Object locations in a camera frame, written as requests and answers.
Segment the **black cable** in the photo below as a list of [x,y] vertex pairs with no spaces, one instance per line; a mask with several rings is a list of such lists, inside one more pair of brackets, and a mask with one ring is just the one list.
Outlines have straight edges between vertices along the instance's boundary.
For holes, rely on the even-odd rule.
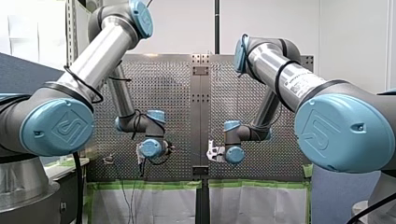
[[280,119],[280,116],[282,116],[282,112],[283,112],[283,106],[280,105],[279,114],[277,115],[277,118],[274,119],[274,121],[272,121],[272,123],[270,123],[270,127],[277,123],[277,121]]
[[147,8],[149,8],[149,5],[151,4],[152,0],[148,1],[148,4],[146,5]]
[[77,173],[77,195],[78,195],[78,205],[77,205],[77,216],[76,216],[76,224],[82,223],[82,207],[84,205],[84,183],[82,182],[82,169],[81,163],[79,162],[79,155],[78,152],[73,153],[73,158],[76,164],[76,173]]
[[288,104],[286,104],[285,100],[283,100],[282,95],[280,94],[280,90],[279,90],[279,80],[280,80],[280,75],[282,74],[283,70],[292,63],[297,63],[300,65],[299,62],[294,61],[294,60],[290,60],[285,62],[284,64],[282,64],[279,69],[276,72],[276,78],[275,78],[275,93],[277,95],[277,98],[279,99],[280,103],[282,103],[283,106],[285,106],[289,111],[294,112],[289,106]]
[[73,77],[73,79],[75,79],[76,81],[80,82],[82,85],[84,85],[85,87],[87,87],[88,89],[90,89],[90,91],[92,91],[93,93],[95,93],[95,95],[97,95],[99,97],[98,101],[94,101],[92,100],[93,104],[99,104],[102,103],[104,101],[103,95],[97,91],[94,87],[88,85],[84,80],[82,80],[81,78],[79,78],[76,74],[74,74],[71,70],[70,67],[65,65],[64,66],[64,71],[66,71],[70,76]]
[[151,159],[148,159],[148,161],[152,165],[162,165],[162,164],[166,163],[169,160],[170,157],[171,157],[171,154],[168,154],[168,155],[166,155],[166,157],[165,157],[165,159],[163,161],[155,162],[155,161],[152,161]]
[[122,190],[122,194],[124,196],[124,200],[126,202],[126,205],[128,206],[128,224],[131,222],[131,205],[128,202],[128,199],[126,198],[126,193],[125,193],[125,187],[123,184],[123,180],[120,177],[120,172],[119,172],[119,167],[117,166],[117,164],[114,162],[114,168],[116,170],[116,175],[117,175],[117,179],[121,182],[121,190]]
[[145,167],[146,167],[146,158],[143,159],[142,163],[139,164],[140,177],[144,177],[145,176]]
[[116,80],[116,81],[126,81],[126,82],[132,81],[131,78],[118,78],[118,77],[108,77],[108,78]]
[[358,222],[361,217],[366,216],[367,214],[373,212],[375,209],[377,209],[387,203],[390,203],[395,199],[396,199],[396,193],[393,193],[393,194],[389,195],[387,198],[385,198],[385,199],[379,201],[378,203],[375,203],[375,204],[371,205],[370,207],[364,209],[363,211],[359,212],[356,216],[351,218],[346,224],[354,224],[354,223]]
[[136,180],[134,181],[134,186],[132,187],[132,194],[131,194],[131,201],[129,201],[130,205],[131,205],[131,220],[132,220],[132,224],[134,224],[134,214],[136,215],[136,212],[132,211],[132,202],[134,201],[134,187],[136,185]]

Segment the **printed label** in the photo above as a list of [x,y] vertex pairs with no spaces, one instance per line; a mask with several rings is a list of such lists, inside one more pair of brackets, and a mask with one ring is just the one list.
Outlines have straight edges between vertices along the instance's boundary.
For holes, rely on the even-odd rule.
[[312,73],[302,73],[289,77],[284,85],[287,89],[294,93],[294,95],[296,95],[298,98],[301,98],[316,86],[325,82],[325,79],[317,77]]

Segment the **gray surface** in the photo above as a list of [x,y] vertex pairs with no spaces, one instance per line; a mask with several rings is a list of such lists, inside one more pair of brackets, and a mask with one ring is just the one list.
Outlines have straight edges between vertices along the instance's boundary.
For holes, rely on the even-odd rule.
[[25,201],[13,209],[0,211],[2,224],[59,224],[61,213],[59,204],[61,191],[58,183],[51,183],[49,190],[30,201]]
[[[311,69],[313,64],[305,63],[305,59],[306,56],[303,56],[302,64],[307,64],[308,69]],[[257,113],[266,87],[248,75],[238,78],[233,70],[233,56],[215,55],[212,56],[212,62],[209,136],[219,145],[224,141],[224,121],[241,119],[243,123],[249,124]],[[294,114],[283,108],[281,117],[273,125],[271,140],[243,142],[246,157],[235,167],[227,163],[210,162],[210,177],[304,180],[302,165],[309,161],[298,148],[293,124]]]
[[353,204],[369,199],[378,178],[379,172],[337,174],[315,166],[312,177],[312,224],[347,223]]
[[62,71],[0,53],[0,92],[33,93]]

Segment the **green tape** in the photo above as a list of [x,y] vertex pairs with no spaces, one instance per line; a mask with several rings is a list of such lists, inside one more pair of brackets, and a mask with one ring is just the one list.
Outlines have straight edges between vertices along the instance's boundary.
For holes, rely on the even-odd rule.
[[209,180],[212,189],[240,188],[244,186],[270,188],[270,189],[308,189],[310,183],[305,182],[279,182],[267,180]]
[[87,185],[87,203],[84,206],[84,210],[86,212],[86,214],[88,215],[88,224],[92,224],[92,201],[93,201],[93,193],[94,190],[93,188],[89,188],[90,183],[88,183]]
[[303,169],[304,169],[304,175],[305,178],[310,178],[312,177],[312,170],[314,168],[313,164],[304,164]]
[[115,182],[104,182],[104,183],[88,183],[87,188],[92,190],[100,189],[156,189],[156,190],[167,190],[167,189],[199,189],[201,187],[201,181],[180,181],[180,182],[148,182],[142,180],[126,180]]

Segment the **perforated metal panel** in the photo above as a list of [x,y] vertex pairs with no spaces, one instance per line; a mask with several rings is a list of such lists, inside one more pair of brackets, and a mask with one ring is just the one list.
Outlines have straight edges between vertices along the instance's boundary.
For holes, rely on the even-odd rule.
[[[148,57],[127,55],[122,62],[135,108],[142,112],[161,109],[166,116],[166,140],[177,146],[167,163],[160,166],[146,164],[148,180],[180,180],[191,177],[191,106],[190,55]],[[130,133],[117,132],[114,127],[116,111],[110,91],[102,89],[105,101],[95,107],[95,146],[92,147],[88,178],[101,181],[115,178],[139,177],[135,146],[144,139],[138,134],[131,140]],[[114,154],[116,165],[104,165],[102,158]]]
[[[209,137],[217,145],[223,144],[223,123],[227,119],[241,119],[250,123],[262,101],[265,86],[248,75],[237,77],[233,70],[232,56],[211,58],[211,113]],[[302,65],[312,69],[313,58],[302,57]],[[307,158],[297,145],[293,133],[294,114],[285,107],[273,125],[269,141],[243,142],[244,161],[231,166],[227,163],[209,163],[210,178],[259,178],[271,180],[302,180]]]
[[[148,180],[193,179],[192,166],[207,164],[207,148],[203,147],[203,139],[213,138],[220,146],[224,138],[224,121],[241,119],[249,123],[262,101],[265,86],[248,76],[237,78],[233,71],[233,56],[211,55],[210,74],[198,79],[192,74],[192,59],[191,55],[127,55],[123,60],[125,75],[132,79],[128,86],[135,107],[142,111],[164,110],[165,137],[177,147],[164,165],[147,164],[145,176]],[[313,58],[302,57],[302,64],[312,69]],[[114,119],[117,115],[107,86],[104,86],[102,93],[105,101],[95,107],[97,127],[93,144],[87,149],[87,155],[92,159],[88,179],[138,178],[135,146],[144,136],[138,134],[132,141],[130,133],[116,131]],[[205,104],[209,101],[210,111],[203,110],[202,104],[193,106],[197,105],[197,93],[205,97]],[[191,114],[195,116],[196,113],[198,117],[192,119]],[[207,120],[205,117],[209,117],[209,122],[203,124],[203,120]],[[302,165],[308,160],[298,148],[293,133],[293,118],[294,114],[283,108],[282,116],[273,126],[270,141],[244,142],[242,147],[247,156],[236,167],[210,162],[209,178],[301,181],[304,178]],[[191,139],[196,138],[201,139],[198,140],[200,146],[191,144]],[[102,158],[110,154],[114,155],[116,165],[103,164]]]

